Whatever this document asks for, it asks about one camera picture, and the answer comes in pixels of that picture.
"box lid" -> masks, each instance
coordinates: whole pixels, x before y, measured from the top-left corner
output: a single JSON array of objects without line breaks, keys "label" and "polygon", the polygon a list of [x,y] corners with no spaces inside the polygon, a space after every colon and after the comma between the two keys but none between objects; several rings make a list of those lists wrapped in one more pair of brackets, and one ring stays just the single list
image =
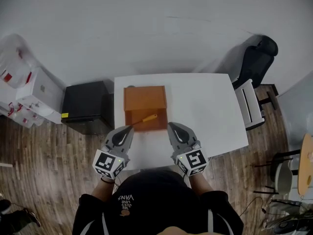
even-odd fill
[{"label": "box lid", "polygon": [[124,88],[124,111],[166,108],[164,86]]}]

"yellow sticker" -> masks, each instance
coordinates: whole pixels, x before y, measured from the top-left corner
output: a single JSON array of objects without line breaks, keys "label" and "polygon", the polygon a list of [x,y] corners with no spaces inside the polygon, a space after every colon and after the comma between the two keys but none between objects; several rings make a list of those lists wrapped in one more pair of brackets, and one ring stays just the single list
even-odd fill
[{"label": "yellow sticker", "polygon": [[67,118],[68,117],[68,113],[62,113],[61,118]]}]

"cardboard box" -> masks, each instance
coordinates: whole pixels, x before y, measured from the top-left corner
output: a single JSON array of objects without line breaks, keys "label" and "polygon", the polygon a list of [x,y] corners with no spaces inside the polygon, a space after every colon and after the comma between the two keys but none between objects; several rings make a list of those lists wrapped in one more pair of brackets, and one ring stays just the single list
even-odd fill
[{"label": "cardboard box", "polygon": [[124,88],[124,111],[126,125],[157,114],[157,118],[134,125],[135,131],[167,129],[166,95],[164,86]]}]

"person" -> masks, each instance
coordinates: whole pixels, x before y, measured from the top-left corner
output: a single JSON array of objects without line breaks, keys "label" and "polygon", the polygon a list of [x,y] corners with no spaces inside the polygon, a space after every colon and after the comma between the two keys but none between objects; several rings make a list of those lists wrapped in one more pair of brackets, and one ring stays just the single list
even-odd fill
[{"label": "person", "polygon": [[10,210],[11,202],[7,199],[0,200],[0,234],[12,235],[18,233],[26,225],[36,223],[41,227],[39,219],[33,212],[24,208],[21,211],[15,211],[7,214]]},{"label": "person", "polygon": [[244,225],[228,195],[213,190],[201,173],[189,181],[191,188],[176,172],[149,169],[112,194],[114,181],[102,177],[91,195],[80,197],[72,234],[241,235]]}]

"black sleeve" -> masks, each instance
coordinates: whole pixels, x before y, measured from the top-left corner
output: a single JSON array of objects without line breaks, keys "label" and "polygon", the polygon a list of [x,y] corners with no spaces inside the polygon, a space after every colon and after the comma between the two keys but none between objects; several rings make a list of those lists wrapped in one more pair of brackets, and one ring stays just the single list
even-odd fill
[{"label": "black sleeve", "polygon": [[83,194],[79,198],[79,206],[76,212],[73,235],[80,235],[82,230],[92,221],[101,220],[106,203],[100,199]]},{"label": "black sleeve", "polygon": [[209,191],[200,196],[201,203],[206,209],[222,216],[230,225],[234,235],[241,235],[244,223],[228,201],[228,195],[224,191]]}]

